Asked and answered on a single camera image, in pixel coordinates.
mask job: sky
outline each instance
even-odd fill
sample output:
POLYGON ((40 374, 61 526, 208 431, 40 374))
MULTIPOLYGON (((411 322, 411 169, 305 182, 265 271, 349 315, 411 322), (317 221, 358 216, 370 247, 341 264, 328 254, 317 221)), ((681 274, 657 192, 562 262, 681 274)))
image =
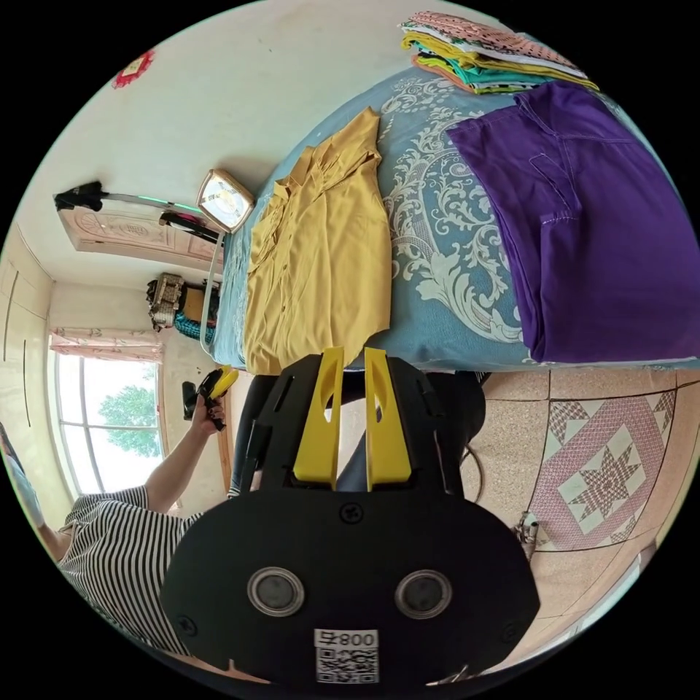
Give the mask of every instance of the sky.
MULTIPOLYGON (((87 422, 91 426, 95 461, 105 491, 120 491, 142 485, 149 474, 162 461, 161 456, 142 457, 134 452, 124 452, 109 443, 109 430, 99 408, 107 396, 118 394, 125 386, 136 385, 154 389, 155 380, 144 380, 145 362, 116 362, 85 358, 85 404, 87 422)), ((58 396, 61 418, 64 421, 82 423, 79 393, 79 358, 61 355, 58 363, 58 396)), ((71 456, 77 487, 82 493, 97 493, 99 487, 90 466, 90 455, 82 427, 64 425, 66 449, 71 456)))

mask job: black pants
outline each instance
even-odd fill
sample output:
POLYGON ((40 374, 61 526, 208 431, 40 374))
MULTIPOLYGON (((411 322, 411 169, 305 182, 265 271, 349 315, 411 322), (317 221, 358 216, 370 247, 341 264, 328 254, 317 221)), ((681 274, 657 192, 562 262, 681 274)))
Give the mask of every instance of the black pants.
MULTIPOLYGON (((462 458, 464 447, 481 430, 486 417, 486 400, 476 374, 428 373, 427 378, 437 394, 446 416, 447 425, 440 439, 440 452, 445 462, 457 462, 462 458)), ((272 387, 275 376, 258 375, 253 378, 243 406, 236 433, 231 468, 231 486, 238 491, 246 459, 253 421, 260 415, 272 387)), ((365 398, 365 373, 343 373, 341 405, 365 398)), ((365 459, 365 437, 362 436, 346 468, 338 478, 339 491, 367 491, 367 462, 365 459)))

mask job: sticker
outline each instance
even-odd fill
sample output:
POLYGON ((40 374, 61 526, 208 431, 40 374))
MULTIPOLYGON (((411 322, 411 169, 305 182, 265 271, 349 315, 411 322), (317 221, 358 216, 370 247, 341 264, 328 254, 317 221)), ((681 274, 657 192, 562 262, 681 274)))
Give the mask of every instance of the sticker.
POLYGON ((149 68, 151 63, 153 63, 154 51, 146 51, 145 54, 139 56, 135 61, 131 61, 123 71, 117 73, 117 77, 114 78, 112 87, 116 90, 118 88, 123 88, 125 85, 131 84, 136 78, 141 77, 149 68))
POLYGON ((379 683, 377 630, 315 629, 314 646, 319 683, 379 683))

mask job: bed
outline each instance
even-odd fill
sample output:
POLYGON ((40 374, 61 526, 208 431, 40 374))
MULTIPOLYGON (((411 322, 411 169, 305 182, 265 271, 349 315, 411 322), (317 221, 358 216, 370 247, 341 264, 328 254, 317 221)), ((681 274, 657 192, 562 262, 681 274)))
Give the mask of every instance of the bed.
MULTIPOLYGON (((621 108, 602 98, 653 153, 621 108)), ((378 181, 392 229, 393 282, 391 328, 367 344, 424 370, 541 368, 523 344, 508 261, 489 199, 445 134, 465 118, 511 104, 510 95, 473 96, 446 79, 410 68, 326 118, 275 169, 245 226, 226 237, 213 358, 246 367, 251 230, 267 206, 274 181, 289 173, 305 146, 318 145, 371 106, 381 113, 378 181)), ((648 358, 639 365, 700 368, 700 359, 660 363, 648 358)), ((353 367, 361 368, 362 359, 353 367)))

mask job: red decoration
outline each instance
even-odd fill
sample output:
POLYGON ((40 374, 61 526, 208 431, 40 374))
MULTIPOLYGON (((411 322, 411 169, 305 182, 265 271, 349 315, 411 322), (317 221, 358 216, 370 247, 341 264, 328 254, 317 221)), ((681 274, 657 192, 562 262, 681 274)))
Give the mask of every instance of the red decoration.
POLYGON ((155 51, 146 51, 145 54, 139 56, 135 61, 131 61, 123 71, 117 73, 114 78, 112 87, 116 90, 123 88, 125 85, 130 85, 136 78, 140 78, 153 63, 155 51))

